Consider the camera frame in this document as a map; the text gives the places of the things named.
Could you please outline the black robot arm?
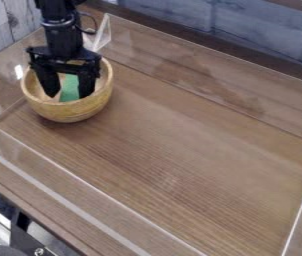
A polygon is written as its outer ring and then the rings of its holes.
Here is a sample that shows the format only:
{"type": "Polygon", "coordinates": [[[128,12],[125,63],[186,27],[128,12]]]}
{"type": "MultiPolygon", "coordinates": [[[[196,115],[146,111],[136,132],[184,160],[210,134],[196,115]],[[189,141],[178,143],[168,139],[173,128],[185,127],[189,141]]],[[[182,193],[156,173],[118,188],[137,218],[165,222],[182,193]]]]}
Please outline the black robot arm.
{"type": "Polygon", "coordinates": [[[29,66],[49,97],[54,97],[61,89],[58,73],[77,76],[80,98],[94,92],[101,56],[84,48],[82,35],[92,35],[81,28],[80,16],[85,14],[76,9],[84,1],[34,0],[41,12],[46,45],[27,47],[26,53],[29,66]]]}

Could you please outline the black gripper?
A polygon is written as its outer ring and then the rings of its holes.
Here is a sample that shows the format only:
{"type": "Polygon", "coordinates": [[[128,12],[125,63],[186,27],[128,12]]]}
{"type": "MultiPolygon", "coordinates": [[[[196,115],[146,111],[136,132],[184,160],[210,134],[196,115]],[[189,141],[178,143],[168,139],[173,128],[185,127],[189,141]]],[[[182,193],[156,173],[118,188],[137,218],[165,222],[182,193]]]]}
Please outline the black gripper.
{"type": "Polygon", "coordinates": [[[84,47],[77,19],[41,20],[45,44],[26,48],[29,65],[44,93],[53,98],[60,91],[58,73],[78,77],[78,97],[85,98],[94,91],[100,77],[101,56],[84,47]]]}

